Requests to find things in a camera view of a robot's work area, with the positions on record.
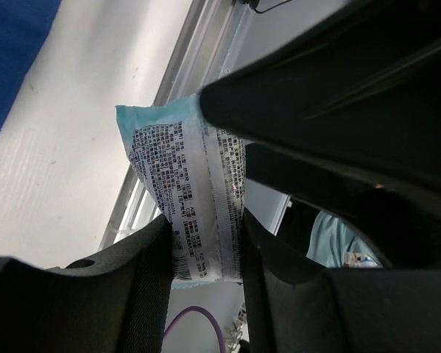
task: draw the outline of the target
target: light blue package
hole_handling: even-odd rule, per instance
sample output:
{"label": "light blue package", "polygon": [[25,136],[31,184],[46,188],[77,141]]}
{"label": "light blue package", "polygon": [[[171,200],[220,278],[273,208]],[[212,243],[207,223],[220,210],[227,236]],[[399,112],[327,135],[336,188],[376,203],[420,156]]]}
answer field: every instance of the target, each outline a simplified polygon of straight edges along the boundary
{"label": "light blue package", "polygon": [[174,288],[240,282],[243,140],[205,122],[197,96],[116,109],[129,161],[172,225]]}
{"label": "light blue package", "polygon": [[378,264],[369,246],[341,219],[320,212],[311,231],[307,257],[325,267],[339,268],[345,264],[347,253],[369,255]]}

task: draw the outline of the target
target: black wire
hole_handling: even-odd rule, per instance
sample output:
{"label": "black wire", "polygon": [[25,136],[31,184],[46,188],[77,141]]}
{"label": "black wire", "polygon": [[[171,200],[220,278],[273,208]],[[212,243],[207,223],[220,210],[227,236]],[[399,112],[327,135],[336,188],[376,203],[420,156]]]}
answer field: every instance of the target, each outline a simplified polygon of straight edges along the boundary
{"label": "black wire", "polygon": [[281,5],[287,4],[288,2],[291,2],[291,1],[293,1],[293,0],[285,0],[285,1],[282,1],[281,3],[276,4],[276,5],[274,5],[274,6],[271,6],[269,9],[265,9],[265,10],[263,10],[263,11],[259,11],[259,10],[257,10],[257,9],[253,9],[253,11],[254,11],[255,13],[259,13],[260,15],[262,15],[263,13],[267,13],[268,11],[271,11],[272,9],[275,9],[276,7],[279,7],[279,6],[281,6]]}

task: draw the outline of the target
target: dark blue object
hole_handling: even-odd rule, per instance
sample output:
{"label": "dark blue object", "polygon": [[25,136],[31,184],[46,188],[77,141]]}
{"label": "dark blue object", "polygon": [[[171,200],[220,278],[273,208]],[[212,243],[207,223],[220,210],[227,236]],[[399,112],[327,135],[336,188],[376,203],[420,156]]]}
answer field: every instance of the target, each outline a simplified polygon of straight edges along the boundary
{"label": "dark blue object", "polygon": [[61,0],[0,0],[0,129]]}

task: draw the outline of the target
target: blue fabric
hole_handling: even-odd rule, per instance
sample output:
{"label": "blue fabric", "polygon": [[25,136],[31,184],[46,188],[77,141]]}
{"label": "blue fabric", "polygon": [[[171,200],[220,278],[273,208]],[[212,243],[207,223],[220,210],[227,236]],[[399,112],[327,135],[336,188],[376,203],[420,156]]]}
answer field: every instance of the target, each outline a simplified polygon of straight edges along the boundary
{"label": "blue fabric", "polygon": [[325,267],[343,267],[345,254],[358,252],[373,255],[364,241],[339,218],[320,212],[311,231],[307,257]]}
{"label": "blue fabric", "polygon": [[0,0],[0,129],[59,6],[60,0]]}

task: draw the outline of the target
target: white packet with black text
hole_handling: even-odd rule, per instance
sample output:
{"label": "white packet with black text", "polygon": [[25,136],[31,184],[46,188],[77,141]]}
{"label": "white packet with black text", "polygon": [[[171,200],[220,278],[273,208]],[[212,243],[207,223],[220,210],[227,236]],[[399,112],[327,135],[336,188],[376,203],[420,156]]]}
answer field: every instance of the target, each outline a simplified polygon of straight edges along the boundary
{"label": "white packet with black text", "polygon": [[202,117],[197,96],[117,107],[125,151],[172,225],[174,288],[240,282],[244,142]]}

